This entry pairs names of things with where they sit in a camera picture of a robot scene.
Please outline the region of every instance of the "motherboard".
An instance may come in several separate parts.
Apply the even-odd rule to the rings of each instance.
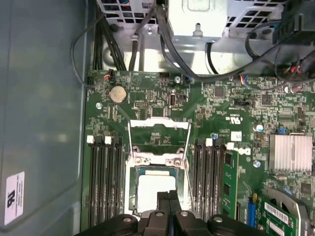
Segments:
[[[315,87],[252,90],[181,74],[90,71],[81,230],[157,207],[224,214],[270,235],[313,235]],[[274,77],[247,76],[269,88]]]

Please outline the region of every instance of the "blue pci slot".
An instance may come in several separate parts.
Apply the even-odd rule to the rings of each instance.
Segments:
[[[247,224],[251,227],[255,227],[255,218],[256,218],[256,205],[249,201],[247,203]]]

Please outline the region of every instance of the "sticker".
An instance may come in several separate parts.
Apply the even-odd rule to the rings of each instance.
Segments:
[[[231,132],[231,141],[232,142],[241,142],[242,141],[242,132],[241,131],[232,131]]]
[[[270,222],[269,226],[277,234],[279,234],[280,236],[284,236],[284,231],[280,229],[278,226],[276,226],[274,223]]]
[[[4,225],[23,214],[24,176],[25,172],[20,172],[6,179]]]
[[[269,213],[273,214],[279,220],[285,222],[287,225],[289,224],[289,217],[287,217],[281,211],[275,209],[273,206],[269,205],[268,203],[265,203],[265,210],[268,211]]]

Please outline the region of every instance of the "silver heatsink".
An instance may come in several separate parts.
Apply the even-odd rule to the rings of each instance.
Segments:
[[[270,135],[269,170],[312,171],[311,136]]]

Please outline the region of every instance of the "gray case side panel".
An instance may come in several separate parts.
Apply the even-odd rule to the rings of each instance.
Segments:
[[[78,233],[83,96],[69,52],[85,18],[84,0],[1,1],[0,235]],[[22,171],[24,212],[5,226],[6,179]]]

